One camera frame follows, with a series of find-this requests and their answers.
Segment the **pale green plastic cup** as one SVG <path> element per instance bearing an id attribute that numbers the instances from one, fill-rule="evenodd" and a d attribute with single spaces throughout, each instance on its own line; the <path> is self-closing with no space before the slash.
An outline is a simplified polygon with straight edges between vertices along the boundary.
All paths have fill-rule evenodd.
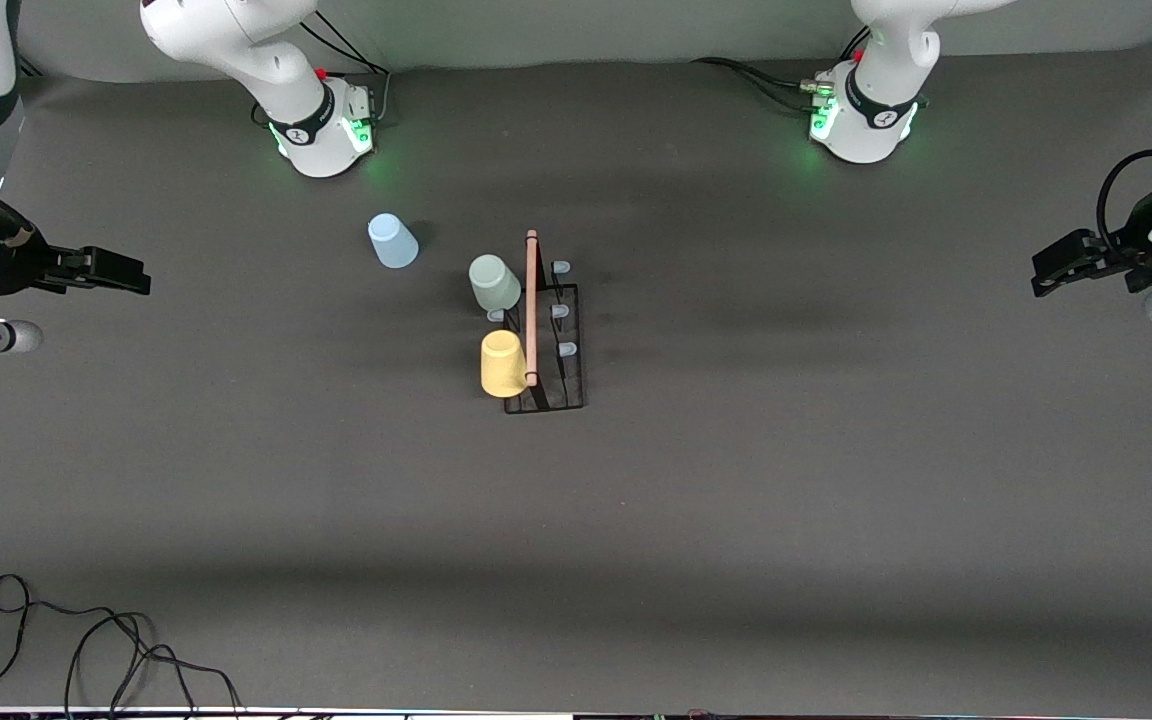
<path id="1" fill-rule="evenodd" d="M 522 286 L 515 273 L 502 258 L 485 253 L 475 258 L 468 266 L 470 281 L 477 305 L 486 313 L 508 311 L 517 306 L 522 296 Z"/>

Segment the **yellow plastic cup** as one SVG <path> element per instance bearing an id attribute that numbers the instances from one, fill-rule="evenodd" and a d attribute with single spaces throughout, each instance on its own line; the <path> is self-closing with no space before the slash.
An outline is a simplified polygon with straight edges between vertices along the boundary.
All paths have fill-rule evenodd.
<path id="1" fill-rule="evenodd" d="M 492 397 L 517 397 L 530 387 L 524 342 L 517 333 L 498 329 L 480 343 L 480 382 Z"/>

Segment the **black wire cup holder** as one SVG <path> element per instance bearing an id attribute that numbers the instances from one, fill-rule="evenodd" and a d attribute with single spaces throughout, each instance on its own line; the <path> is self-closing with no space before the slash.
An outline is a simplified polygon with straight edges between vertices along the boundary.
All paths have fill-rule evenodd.
<path id="1" fill-rule="evenodd" d="M 517 397 L 498 397 L 505 414 L 558 414 L 586 406 L 582 295 L 570 273 L 570 263 L 544 259 L 540 234 L 530 229 L 524 241 L 524 270 L 515 272 L 522 286 L 517 306 L 485 311 L 492 324 L 488 333 L 517 333 L 526 354 L 530 387 Z"/>

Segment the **light blue plastic cup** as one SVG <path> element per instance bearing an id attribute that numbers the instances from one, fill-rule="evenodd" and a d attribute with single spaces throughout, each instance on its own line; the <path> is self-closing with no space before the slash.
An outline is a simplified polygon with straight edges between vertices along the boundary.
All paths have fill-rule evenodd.
<path id="1" fill-rule="evenodd" d="M 367 223 L 367 236 L 379 263 L 385 268 L 406 268 L 419 256 L 419 241 L 411 229 L 392 213 L 376 214 Z"/>

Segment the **dark grey table mat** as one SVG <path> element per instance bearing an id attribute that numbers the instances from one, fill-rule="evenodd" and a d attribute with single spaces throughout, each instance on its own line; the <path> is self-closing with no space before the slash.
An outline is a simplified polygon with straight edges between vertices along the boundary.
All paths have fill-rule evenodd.
<path id="1" fill-rule="evenodd" d="M 154 291 L 0 300 L 0 574 L 252 705 L 1152 717 L 1152 323 L 1029 286 L 1152 44 L 925 91 L 850 167 L 714 67 L 414 70 L 314 181 L 230 82 L 36 82 L 5 199 Z M 588 401 L 513 416 L 468 266 L 530 229 Z"/>

